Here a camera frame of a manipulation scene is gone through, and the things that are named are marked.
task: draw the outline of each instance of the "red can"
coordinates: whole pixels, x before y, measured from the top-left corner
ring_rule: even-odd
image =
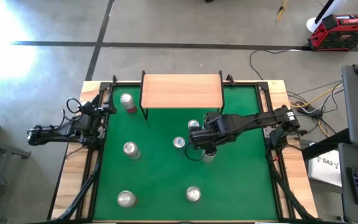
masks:
[[[125,110],[128,113],[136,112],[136,105],[134,103],[134,98],[129,93],[123,93],[121,95],[121,104],[124,106]]]

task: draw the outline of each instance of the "gray floor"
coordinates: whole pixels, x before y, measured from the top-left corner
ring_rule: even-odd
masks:
[[[78,97],[93,47],[10,46],[13,40],[96,41],[108,0],[0,0],[0,140],[32,151],[15,158],[0,198],[0,218],[8,223],[41,222],[47,217],[66,144],[30,147],[26,131],[35,124],[57,124],[69,97]],[[305,22],[322,6],[313,0],[289,1],[275,23],[281,0],[116,0],[106,42],[171,42],[247,45],[303,45]],[[348,0],[341,12],[358,12]],[[138,80],[140,73],[211,73],[222,70],[235,79],[258,79],[249,65],[250,50],[102,48],[93,80]],[[265,79],[285,80],[300,92],[341,79],[342,65],[358,63],[358,52],[257,52],[253,66]],[[304,95],[313,99],[322,90]],[[339,110],[324,115],[336,130],[347,126],[343,95]],[[299,117],[301,127],[314,124]],[[316,130],[305,139],[319,141]],[[341,197],[312,183],[319,216],[341,215]]]

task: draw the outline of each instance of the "white paper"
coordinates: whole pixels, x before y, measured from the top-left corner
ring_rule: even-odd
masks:
[[[332,150],[309,160],[309,177],[342,187],[338,151]]]

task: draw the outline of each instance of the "green felt mat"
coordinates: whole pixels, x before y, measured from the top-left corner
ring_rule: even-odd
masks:
[[[209,164],[193,162],[178,154],[173,139],[183,136],[187,140],[189,120],[202,124],[203,115],[213,109],[150,109],[145,120],[139,106],[135,114],[123,109],[120,95],[125,92],[139,102],[139,87],[115,87],[118,112],[109,119],[94,220],[277,219],[261,129],[219,146]],[[253,86],[225,87],[224,96],[226,114],[259,112]],[[132,161],[123,153],[128,141],[138,145],[140,160]],[[201,151],[191,152],[197,157]],[[192,185],[201,190],[196,203],[185,197]],[[117,204],[123,190],[137,195],[135,207]]]

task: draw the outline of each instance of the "wooden board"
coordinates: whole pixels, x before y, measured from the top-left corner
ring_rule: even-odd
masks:
[[[236,82],[260,82],[260,80],[237,80]],[[279,108],[282,105],[287,105],[289,107],[290,102],[288,100],[284,81],[267,80],[266,82],[268,82],[273,109]],[[99,93],[100,83],[101,81],[84,82],[80,101],[92,100],[92,98]],[[294,146],[299,146],[299,142],[294,139],[288,139],[288,142]],[[78,145],[74,144],[75,143],[69,144],[69,150],[77,148]],[[73,199],[79,192],[81,187],[82,172],[85,166],[86,150],[87,149],[84,149],[83,153],[78,154],[76,159],[68,158],[65,161],[62,176],[60,177],[60,184],[58,186],[58,193],[53,205],[52,218],[57,218],[61,215],[65,208],[72,203]],[[304,206],[312,216],[317,217],[316,206],[314,204],[313,194],[311,193],[309,178],[301,151],[292,147],[287,147],[283,151],[283,159],[291,191],[295,194],[295,197],[299,200],[302,206]],[[282,190],[279,190],[279,194],[284,217],[288,217],[285,195]]]
[[[218,74],[146,74],[143,108],[221,108],[222,85]]]

